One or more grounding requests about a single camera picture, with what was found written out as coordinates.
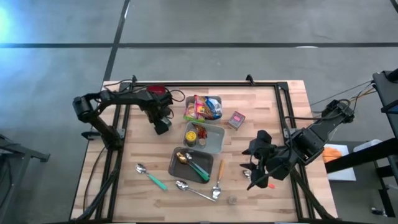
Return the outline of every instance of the orange object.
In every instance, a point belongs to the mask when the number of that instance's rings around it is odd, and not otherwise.
[[[341,154],[341,152],[339,150],[337,150],[335,148],[325,147],[325,149],[323,150],[322,156],[323,156],[323,162],[327,163],[332,160],[338,159],[343,155]]]

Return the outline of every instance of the small box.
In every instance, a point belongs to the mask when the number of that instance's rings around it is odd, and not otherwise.
[[[243,114],[235,111],[228,121],[228,126],[230,126],[235,130],[238,130],[238,128],[242,125],[245,118],[246,117]]]

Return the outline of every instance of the wooden table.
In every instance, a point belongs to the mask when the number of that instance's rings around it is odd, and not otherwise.
[[[311,116],[310,105],[303,81],[288,81],[290,97],[296,116]],[[118,194],[114,210],[114,222],[275,222],[297,221],[292,188],[289,177],[283,181],[270,178],[275,188],[246,190],[249,181],[242,175],[240,163],[247,162],[249,156],[241,155],[248,148],[249,141],[256,137],[260,129],[265,129],[272,136],[272,143],[281,145],[282,135],[279,114],[275,101],[275,91],[270,87],[180,87],[187,96],[217,95],[222,99],[223,117],[219,124],[225,128],[223,152],[214,156],[213,173],[208,184],[187,181],[189,186],[210,196],[211,188],[216,184],[220,160],[224,159],[224,176],[220,187],[222,194],[216,203],[192,193],[182,192],[175,186],[178,178],[167,172],[172,151],[182,146],[185,125],[182,118],[185,102],[174,102],[173,125],[170,130],[160,136],[156,135],[153,124],[149,124],[147,116],[137,107],[132,106],[126,132],[126,144],[119,178]],[[174,97],[181,97],[174,92]],[[101,117],[111,124],[115,106],[109,106]],[[246,115],[246,120],[237,130],[226,125],[233,111]],[[311,121],[297,120],[298,128],[307,127]],[[100,140],[91,141],[88,145],[80,183],[73,205],[72,217],[82,213],[83,194],[91,168],[98,153],[103,148]],[[98,193],[104,167],[103,153],[88,191],[86,206]],[[147,170],[165,183],[169,190],[164,192],[146,175],[135,170],[136,163],[143,163]],[[330,185],[326,176],[323,160],[319,157],[306,167],[311,190],[321,204],[333,216],[337,216]],[[228,205],[227,198],[235,195],[236,205]],[[300,192],[303,210],[305,200]],[[108,207],[105,198],[104,213]]]

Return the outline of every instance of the gold spoon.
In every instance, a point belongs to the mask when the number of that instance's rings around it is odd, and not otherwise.
[[[181,153],[178,152],[176,153],[178,160],[182,163],[182,164],[188,164],[190,167],[192,167],[193,170],[195,170],[200,177],[205,180],[208,181],[209,177],[207,175],[205,175],[204,173],[200,172],[200,170],[198,170],[194,165],[192,165],[191,163],[188,162],[188,159]]]

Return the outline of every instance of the colorful food package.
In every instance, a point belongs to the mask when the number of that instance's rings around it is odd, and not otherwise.
[[[222,116],[221,104],[208,96],[195,95],[195,111],[196,114],[209,120],[215,120]]]
[[[195,104],[189,103],[187,108],[185,109],[184,119],[188,121],[197,121],[197,122],[205,122],[205,118],[196,113]]]

